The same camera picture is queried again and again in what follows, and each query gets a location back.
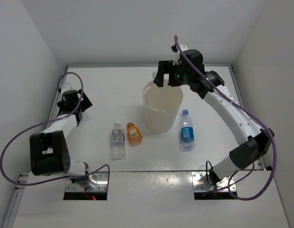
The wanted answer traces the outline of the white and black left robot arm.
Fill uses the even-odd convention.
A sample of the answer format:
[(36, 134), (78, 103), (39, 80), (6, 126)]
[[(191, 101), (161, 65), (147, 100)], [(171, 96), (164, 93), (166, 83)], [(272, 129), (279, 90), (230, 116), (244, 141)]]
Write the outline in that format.
[(30, 136), (30, 165), (36, 176), (88, 174), (88, 165), (70, 158), (66, 137), (81, 123), (83, 112), (92, 106), (82, 90), (74, 90), (69, 83), (59, 89), (62, 95), (58, 106), (58, 121), (47, 129)]

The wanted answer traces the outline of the clear bottle blue label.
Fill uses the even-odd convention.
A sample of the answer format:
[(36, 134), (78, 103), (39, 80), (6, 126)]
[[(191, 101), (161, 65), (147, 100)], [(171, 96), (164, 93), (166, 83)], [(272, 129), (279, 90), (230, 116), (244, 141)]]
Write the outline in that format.
[(195, 148), (193, 123), (187, 109), (180, 115), (180, 146), (182, 151), (187, 152)]

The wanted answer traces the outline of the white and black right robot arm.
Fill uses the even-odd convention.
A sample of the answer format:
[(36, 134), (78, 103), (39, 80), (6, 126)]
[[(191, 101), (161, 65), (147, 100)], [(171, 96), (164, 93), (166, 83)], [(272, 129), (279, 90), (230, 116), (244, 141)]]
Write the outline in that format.
[(159, 61), (153, 82), (164, 86), (164, 75), (169, 75), (171, 87), (188, 85), (190, 90), (209, 104), (233, 133), (238, 147), (229, 152), (221, 162), (210, 168), (208, 181), (216, 185), (232, 173), (243, 170), (264, 156), (271, 144), (271, 130), (266, 131), (243, 110), (237, 107), (224, 80), (215, 71), (205, 71), (202, 54), (186, 46), (171, 47), (174, 60)]

